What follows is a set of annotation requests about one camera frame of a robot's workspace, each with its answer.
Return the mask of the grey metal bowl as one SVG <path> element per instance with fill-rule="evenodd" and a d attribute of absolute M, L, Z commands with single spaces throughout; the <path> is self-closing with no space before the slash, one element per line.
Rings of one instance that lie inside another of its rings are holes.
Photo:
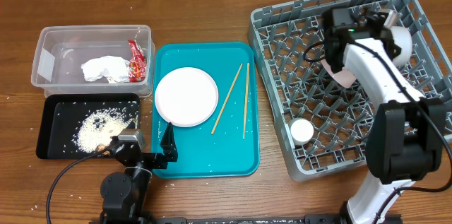
<path fill-rule="evenodd" d="M 391 29 L 394 43 L 401 48 L 400 54 L 392 59 L 397 67 L 406 65 L 412 54 L 412 37 L 407 28 L 400 26 L 393 26 Z"/>

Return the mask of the large white plate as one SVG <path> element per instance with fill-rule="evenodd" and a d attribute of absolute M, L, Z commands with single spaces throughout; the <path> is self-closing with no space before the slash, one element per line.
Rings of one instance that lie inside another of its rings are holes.
<path fill-rule="evenodd" d="M 203 70 L 182 67 L 166 74 L 155 90 L 155 107 L 168 123 L 179 127 L 202 124 L 218 106 L 219 91 Z"/>

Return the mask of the small pink bowl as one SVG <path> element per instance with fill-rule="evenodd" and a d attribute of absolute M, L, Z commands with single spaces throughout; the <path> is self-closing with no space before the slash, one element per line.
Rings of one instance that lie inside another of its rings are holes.
<path fill-rule="evenodd" d="M 332 79 L 334 79 L 340 86 L 344 88 L 350 88 L 352 84 L 357 80 L 357 78 L 353 74 L 353 72 L 351 72 L 349 67 L 347 67 L 346 63 L 348 63 L 349 65 L 355 64 L 355 60 L 348 59 L 346 62 L 343 63 L 342 69 L 339 72 L 334 73 L 331 65 L 326 60 L 321 61 L 321 64 L 323 65 L 324 69 Z"/>

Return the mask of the red snack wrapper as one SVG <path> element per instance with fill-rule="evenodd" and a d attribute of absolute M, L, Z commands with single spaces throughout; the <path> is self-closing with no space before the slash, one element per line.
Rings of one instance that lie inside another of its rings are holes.
<path fill-rule="evenodd" d="M 132 53 L 129 61 L 129 81 L 140 82 L 145 78 L 146 59 L 141 46 L 135 40 L 129 40 L 128 44 Z"/>

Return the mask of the white napkin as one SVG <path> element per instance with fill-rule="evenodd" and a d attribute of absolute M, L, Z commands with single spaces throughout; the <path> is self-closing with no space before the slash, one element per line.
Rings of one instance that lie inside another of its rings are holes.
<path fill-rule="evenodd" d="M 87 82 L 106 78 L 108 83 L 127 83 L 130 61 L 121 57 L 103 56 L 90 59 L 81 65 L 83 77 Z"/>

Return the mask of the wooden chopstick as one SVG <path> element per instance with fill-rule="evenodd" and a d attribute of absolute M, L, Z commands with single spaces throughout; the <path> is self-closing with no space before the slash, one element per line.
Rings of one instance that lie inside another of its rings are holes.
<path fill-rule="evenodd" d="M 247 108 L 248 108 L 248 94 L 249 94 L 249 74 L 250 74 L 250 63 L 246 64 L 246 83 L 244 92 L 244 118 L 243 118 L 243 133 L 242 139 L 246 137 L 246 122 L 247 122 Z"/>
<path fill-rule="evenodd" d="M 226 104 L 227 104 L 227 102 L 228 102 L 228 100 L 230 98 L 230 95 L 231 95 L 232 90 L 233 90 L 233 88 L 235 86 L 235 83 L 237 82 L 237 79 L 238 79 L 239 74 L 240 74 L 240 72 L 242 70 L 242 67 L 243 67 L 243 64 L 240 64 L 240 66 L 239 66 L 239 68 L 238 68 L 238 70 L 237 70 L 237 72 L 236 72 L 236 74 L 234 76 L 234 79 L 233 79 L 233 81 L 232 81 L 232 83 L 230 85 L 230 89 L 228 90 L 228 93 L 227 93 L 227 95 L 226 95 L 226 97 L 225 97 L 225 99 L 223 101 L 223 104 L 222 104 L 222 107 L 220 109 L 220 112 L 219 112 L 219 114 L 218 114 L 218 116 L 217 116 L 217 118 L 215 120 L 215 124 L 213 126 L 212 131 L 211 131 L 211 135 L 213 135 L 215 133 L 215 131 L 216 131 L 217 127 L 218 127 L 219 121 L 220 121 L 221 116 L 222 116 L 222 114 L 224 112 L 225 106 L 226 106 Z"/>

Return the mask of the white paper cup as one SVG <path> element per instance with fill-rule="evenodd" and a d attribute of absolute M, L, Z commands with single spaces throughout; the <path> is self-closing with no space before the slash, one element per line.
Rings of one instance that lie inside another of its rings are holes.
<path fill-rule="evenodd" d="M 304 118 L 296 118 L 289 122 L 290 135 L 296 146 L 308 143 L 314 135 L 314 126 Z"/>

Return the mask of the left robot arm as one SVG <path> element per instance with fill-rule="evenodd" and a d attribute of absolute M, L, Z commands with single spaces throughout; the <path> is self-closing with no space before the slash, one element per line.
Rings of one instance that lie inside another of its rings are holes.
<path fill-rule="evenodd" d="M 168 124 L 160 142 L 161 153 L 143 152 L 143 133 L 139 129 L 124 129 L 113 136 L 110 155 L 124 167 L 102 181 L 101 223 L 155 223 L 151 213 L 143 211 L 148 185 L 154 169 L 165 169 L 178 159 L 174 129 Z"/>

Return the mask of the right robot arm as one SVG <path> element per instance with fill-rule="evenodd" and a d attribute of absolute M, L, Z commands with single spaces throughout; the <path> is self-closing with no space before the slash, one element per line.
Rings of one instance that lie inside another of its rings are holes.
<path fill-rule="evenodd" d="M 323 65 L 342 86 L 355 81 L 364 89 L 376 114 L 368 132 L 365 158 L 369 169 L 358 192 L 343 206 L 348 223 L 401 223 L 386 218 L 404 191 L 439 169 L 442 153 L 451 152 L 443 132 L 446 106 L 426 98 L 402 76 L 409 62 L 412 36 L 396 25 L 391 9 L 355 18 L 348 8 L 330 8 L 321 15 Z"/>

